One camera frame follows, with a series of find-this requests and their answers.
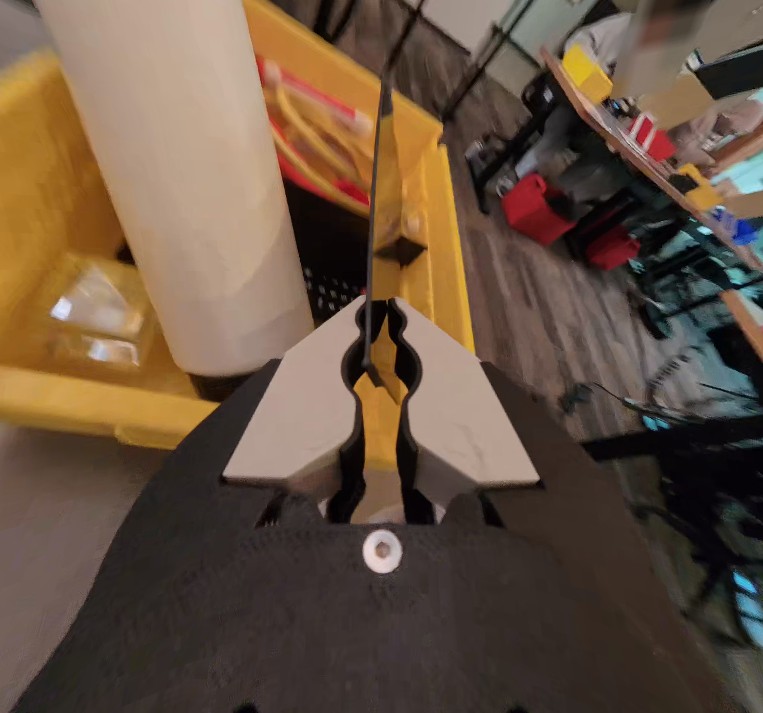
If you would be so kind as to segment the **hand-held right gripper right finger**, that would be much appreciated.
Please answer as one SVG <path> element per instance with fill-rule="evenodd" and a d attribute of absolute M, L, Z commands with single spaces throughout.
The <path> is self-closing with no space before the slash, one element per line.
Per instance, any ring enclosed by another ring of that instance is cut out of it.
<path fill-rule="evenodd" d="M 463 494 L 537 486 L 476 355 L 401 298 L 387 302 L 387 325 L 406 389 L 396 443 L 406 523 L 433 525 L 436 509 Z"/>

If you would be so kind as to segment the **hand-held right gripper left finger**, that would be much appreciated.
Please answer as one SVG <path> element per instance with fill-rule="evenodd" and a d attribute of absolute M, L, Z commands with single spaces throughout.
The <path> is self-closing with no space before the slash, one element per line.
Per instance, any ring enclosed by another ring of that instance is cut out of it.
<path fill-rule="evenodd" d="M 366 491 L 362 375 L 366 297 L 353 300 L 286 352 L 222 477 L 327 501 L 348 523 Z"/>

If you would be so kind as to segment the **translucent acrylic cube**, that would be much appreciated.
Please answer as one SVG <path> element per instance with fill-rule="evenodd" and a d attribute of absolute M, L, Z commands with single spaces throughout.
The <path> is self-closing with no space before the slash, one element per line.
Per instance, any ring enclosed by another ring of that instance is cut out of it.
<path fill-rule="evenodd" d="M 81 261 L 45 306 L 46 352 L 66 365 L 134 373 L 152 345 L 156 317 L 139 271 Z"/>

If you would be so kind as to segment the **white bottle with black cap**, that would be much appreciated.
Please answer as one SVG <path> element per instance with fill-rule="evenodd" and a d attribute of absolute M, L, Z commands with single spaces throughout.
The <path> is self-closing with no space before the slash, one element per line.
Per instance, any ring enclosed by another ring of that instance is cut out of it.
<path fill-rule="evenodd" d="M 313 330 L 242 0 L 34 0 L 174 362 L 225 400 Z"/>

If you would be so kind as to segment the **thin black acrylic sheet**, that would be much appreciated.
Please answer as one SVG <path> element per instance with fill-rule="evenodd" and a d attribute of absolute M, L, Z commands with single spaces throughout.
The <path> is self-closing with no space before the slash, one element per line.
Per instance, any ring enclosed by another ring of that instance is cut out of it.
<path fill-rule="evenodd" d="M 366 301 L 363 313 L 362 369 L 374 387 L 386 387 L 388 365 L 376 348 L 387 317 L 387 302 L 397 286 L 401 234 L 402 183 L 398 167 L 391 88 L 380 85 L 369 192 Z"/>

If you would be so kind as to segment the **yellow plastic bin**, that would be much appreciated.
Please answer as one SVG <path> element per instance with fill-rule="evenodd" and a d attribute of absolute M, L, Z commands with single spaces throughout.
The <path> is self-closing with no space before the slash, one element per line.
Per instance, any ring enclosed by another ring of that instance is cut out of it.
<path fill-rule="evenodd" d="M 274 60 L 376 125 L 375 74 L 274 4 L 242 1 L 255 59 Z M 403 198 L 403 265 L 394 295 L 473 353 L 443 126 L 398 92 L 391 95 Z M 156 328 L 136 372 L 62 365 L 46 352 L 46 302 L 77 264 L 118 261 L 143 279 L 52 52 L 2 73 L 1 173 L 2 421 L 173 450 L 217 403 L 202 399 L 172 359 L 150 298 Z"/>

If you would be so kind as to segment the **black dotted object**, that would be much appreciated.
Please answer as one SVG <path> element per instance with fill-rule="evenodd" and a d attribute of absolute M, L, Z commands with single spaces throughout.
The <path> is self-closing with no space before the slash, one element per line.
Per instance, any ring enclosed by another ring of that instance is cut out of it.
<path fill-rule="evenodd" d="M 325 323 L 366 294 L 368 221 L 285 179 L 310 310 Z"/>

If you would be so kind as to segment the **red packet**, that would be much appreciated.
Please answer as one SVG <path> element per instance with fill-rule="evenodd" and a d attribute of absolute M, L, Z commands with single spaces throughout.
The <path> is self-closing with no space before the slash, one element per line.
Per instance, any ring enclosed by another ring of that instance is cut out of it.
<path fill-rule="evenodd" d="M 261 85 L 283 179 L 351 212 L 368 208 L 373 131 L 357 136 L 322 110 Z"/>

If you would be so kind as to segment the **red and white marker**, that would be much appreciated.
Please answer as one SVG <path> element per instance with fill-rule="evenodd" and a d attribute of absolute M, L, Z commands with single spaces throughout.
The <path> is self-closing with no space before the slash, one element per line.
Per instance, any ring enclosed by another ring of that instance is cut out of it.
<path fill-rule="evenodd" d="M 282 89 L 285 96 L 310 105 L 328 114 L 339 125 L 360 137 L 369 137 L 374 121 L 365 113 L 338 98 L 317 89 L 312 83 L 286 71 L 270 59 L 256 58 L 262 84 L 269 89 Z"/>

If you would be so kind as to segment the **small yellow bin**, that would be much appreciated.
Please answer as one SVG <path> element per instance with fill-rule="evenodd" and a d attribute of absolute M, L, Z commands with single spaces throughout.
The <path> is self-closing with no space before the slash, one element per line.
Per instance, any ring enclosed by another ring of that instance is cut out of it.
<path fill-rule="evenodd" d="M 611 78 L 581 46 L 576 44 L 565 53 L 562 68 L 576 90 L 591 104 L 601 105 L 611 96 L 614 87 Z"/>
<path fill-rule="evenodd" d="M 699 211 L 710 211 L 723 205 L 723 197 L 693 164 L 682 165 L 669 182 Z"/>

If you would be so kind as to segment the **long wooden workbench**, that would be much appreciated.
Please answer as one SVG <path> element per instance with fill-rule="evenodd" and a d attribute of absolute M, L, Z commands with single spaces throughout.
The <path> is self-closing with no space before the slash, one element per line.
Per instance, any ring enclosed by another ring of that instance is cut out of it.
<path fill-rule="evenodd" d="M 682 194 L 675 186 L 670 184 L 669 177 L 675 174 L 672 166 L 665 162 L 655 162 L 648 155 L 639 151 L 628 139 L 622 127 L 608 114 L 605 109 L 592 104 L 574 85 L 569 74 L 563 67 L 562 62 L 546 47 L 541 47 L 540 55 L 548 70 L 553 74 L 563 90 L 566 98 L 575 109 L 577 116 L 588 127 L 600 136 L 610 151 L 617 153 L 623 160 L 628 161 L 635 169 L 641 172 L 663 193 L 669 196 L 676 205 L 680 206 L 691 217 L 710 229 L 716 238 L 728 249 L 735 252 L 740 261 L 749 269 L 762 269 L 761 258 L 753 247 L 736 245 L 722 228 L 719 221 L 714 220 L 708 211 L 698 210 L 691 201 Z"/>

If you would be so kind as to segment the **small blue bin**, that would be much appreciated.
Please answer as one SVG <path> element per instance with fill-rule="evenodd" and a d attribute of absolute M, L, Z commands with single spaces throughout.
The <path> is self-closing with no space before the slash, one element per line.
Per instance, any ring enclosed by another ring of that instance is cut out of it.
<path fill-rule="evenodd" d="M 722 231 L 734 245 L 751 247 L 758 241 L 761 231 L 761 216 L 741 218 L 724 206 L 714 207 L 711 217 L 720 223 Z"/>

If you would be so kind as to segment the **red plastic bin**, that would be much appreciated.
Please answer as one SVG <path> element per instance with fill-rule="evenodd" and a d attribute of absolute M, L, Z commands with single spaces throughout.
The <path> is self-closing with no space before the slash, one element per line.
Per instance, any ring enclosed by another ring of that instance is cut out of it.
<path fill-rule="evenodd" d="M 633 118 L 625 138 L 638 152 L 655 163 L 668 161 L 676 152 L 670 137 L 658 128 L 655 118 L 646 112 Z"/>

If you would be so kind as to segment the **dark board with cardboard back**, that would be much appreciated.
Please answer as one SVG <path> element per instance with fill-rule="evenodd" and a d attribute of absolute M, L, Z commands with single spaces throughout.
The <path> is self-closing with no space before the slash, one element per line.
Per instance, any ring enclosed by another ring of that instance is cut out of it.
<path fill-rule="evenodd" d="M 669 88 L 643 96 L 636 105 L 653 118 L 659 129 L 671 129 L 719 108 L 730 98 L 752 95 L 761 87 L 759 44 L 686 71 Z"/>

